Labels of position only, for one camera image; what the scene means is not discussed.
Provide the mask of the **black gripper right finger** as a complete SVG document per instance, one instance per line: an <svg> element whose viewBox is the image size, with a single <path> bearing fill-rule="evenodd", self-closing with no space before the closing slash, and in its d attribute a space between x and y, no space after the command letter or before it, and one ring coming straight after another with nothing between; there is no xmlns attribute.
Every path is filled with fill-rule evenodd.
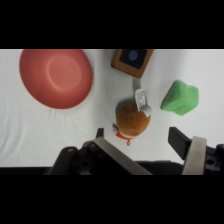
<svg viewBox="0 0 224 224"><path fill-rule="evenodd" d="M206 160L207 140L194 136L189 139L176 127L170 127L168 143L184 161L183 175L203 175Z"/></svg>

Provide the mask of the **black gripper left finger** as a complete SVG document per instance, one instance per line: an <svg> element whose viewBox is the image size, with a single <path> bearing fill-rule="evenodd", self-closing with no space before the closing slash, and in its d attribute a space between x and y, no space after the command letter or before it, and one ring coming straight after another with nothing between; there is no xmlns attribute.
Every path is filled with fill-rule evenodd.
<svg viewBox="0 0 224 224"><path fill-rule="evenodd" d="M98 167L109 173L129 175L150 175L150 172L131 160L111 143L104 139L104 129L99 128L92 143L92 153L97 158Z"/></svg>

